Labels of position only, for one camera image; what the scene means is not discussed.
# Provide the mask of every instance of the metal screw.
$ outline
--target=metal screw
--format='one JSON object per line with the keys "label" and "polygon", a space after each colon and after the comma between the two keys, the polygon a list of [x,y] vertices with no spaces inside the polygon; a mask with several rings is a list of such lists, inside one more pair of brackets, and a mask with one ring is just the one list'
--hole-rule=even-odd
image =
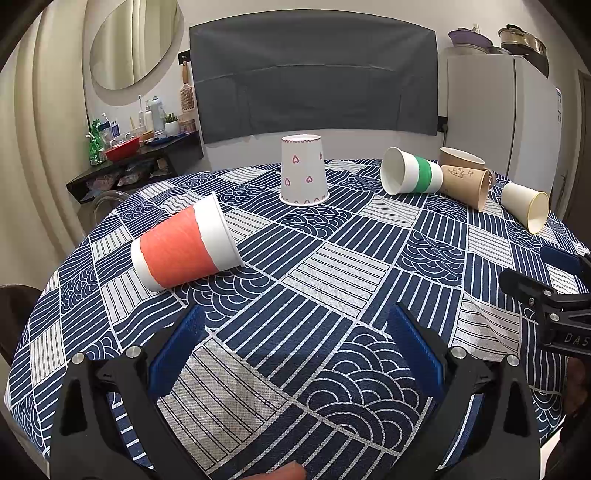
{"label": "metal screw", "polygon": [[452,355],[455,358],[465,358],[467,353],[461,346],[455,346],[452,348]]}
{"label": "metal screw", "polygon": [[519,359],[515,355],[508,355],[507,363],[512,367],[517,367],[519,365]]}
{"label": "metal screw", "polygon": [[134,345],[134,346],[130,346],[126,351],[125,351],[125,356],[127,356],[128,358],[138,358],[142,353],[142,349],[141,347]]}
{"label": "metal screw", "polygon": [[84,361],[84,358],[83,353],[77,353],[72,357],[72,363],[74,365],[80,365]]}

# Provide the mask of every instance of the hand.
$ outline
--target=hand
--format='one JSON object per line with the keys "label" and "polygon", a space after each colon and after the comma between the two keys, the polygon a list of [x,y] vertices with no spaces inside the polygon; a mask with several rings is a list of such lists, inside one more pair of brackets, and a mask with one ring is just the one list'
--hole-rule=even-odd
{"label": "hand", "polygon": [[260,473],[243,480],[306,480],[306,470],[294,461],[272,472]]}

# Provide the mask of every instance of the tablecloth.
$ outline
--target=tablecloth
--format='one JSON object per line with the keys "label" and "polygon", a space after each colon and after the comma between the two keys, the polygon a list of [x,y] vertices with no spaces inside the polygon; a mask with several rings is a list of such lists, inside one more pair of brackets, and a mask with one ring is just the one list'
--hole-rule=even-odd
{"label": "tablecloth", "polygon": [[[5,402],[48,457],[67,362],[142,344],[188,299],[207,314],[207,338],[173,392],[158,401],[214,480],[298,460],[310,479],[381,479],[432,408],[385,331],[403,300],[451,345],[521,358],[544,439],[561,416],[566,362],[535,348],[532,311],[497,284],[514,268],[560,292],[581,282],[545,265],[545,244],[588,251],[554,216],[530,235],[500,206],[497,176],[482,213],[440,194],[390,196],[379,160],[327,160],[329,200],[279,200],[279,164],[199,173],[141,190],[114,210],[53,274],[22,336]],[[155,295],[138,280],[134,238],[214,190],[245,267]],[[111,398],[134,459],[143,451]],[[445,462],[461,450],[473,397]]]}

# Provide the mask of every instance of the dark gray curtain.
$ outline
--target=dark gray curtain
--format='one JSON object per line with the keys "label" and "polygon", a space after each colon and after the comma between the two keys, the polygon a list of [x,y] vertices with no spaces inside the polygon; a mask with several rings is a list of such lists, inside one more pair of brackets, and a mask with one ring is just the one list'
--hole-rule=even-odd
{"label": "dark gray curtain", "polygon": [[205,143],[319,128],[436,135],[435,32],[375,15],[285,10],[191,27]]}

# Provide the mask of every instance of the blue gripper pad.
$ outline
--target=blue gripper pad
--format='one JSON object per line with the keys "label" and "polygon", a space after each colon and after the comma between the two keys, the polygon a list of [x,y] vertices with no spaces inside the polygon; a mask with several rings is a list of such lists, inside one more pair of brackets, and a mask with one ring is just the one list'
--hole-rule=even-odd
{"label": "blue gripper pad", "polygon": [[205,330],[205,312],[195,305],[150,365],[148,395],[156,401],[169,395]]}
{"label": "blue gripper pad", "polygon": [[398,305],[390,310],[388,331],[421,391],[435,401],[441,401],[445,396],[443,366],[413,325],[413,321]]}
{"label": "blue gripper pad", "polygon": [[581,263],[579,262],[579,257],[576,255],[545,245],[540,249],[540,257],[544,263],[559,268],[571,275],[579,275],[581,273]]}

